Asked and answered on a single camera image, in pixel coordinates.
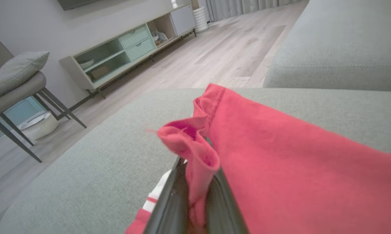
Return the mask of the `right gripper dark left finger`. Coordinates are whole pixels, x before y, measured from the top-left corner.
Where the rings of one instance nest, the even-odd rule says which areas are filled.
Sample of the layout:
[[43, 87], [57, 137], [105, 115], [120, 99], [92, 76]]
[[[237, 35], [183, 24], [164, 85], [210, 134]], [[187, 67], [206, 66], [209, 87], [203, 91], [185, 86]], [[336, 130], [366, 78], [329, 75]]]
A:
[[166, 180], [144, 234], [186, 234], [188, 225], [188, 185], [186, 164], [179, 158]]

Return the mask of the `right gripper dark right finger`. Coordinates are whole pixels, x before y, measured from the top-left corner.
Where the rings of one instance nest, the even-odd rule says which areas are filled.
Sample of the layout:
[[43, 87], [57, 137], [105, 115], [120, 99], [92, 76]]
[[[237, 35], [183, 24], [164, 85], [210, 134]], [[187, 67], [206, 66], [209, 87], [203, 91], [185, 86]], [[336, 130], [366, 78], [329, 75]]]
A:
[[249, 230], [222, 169], [212, 178], [206, 200], [209, 234], [248, 234]]

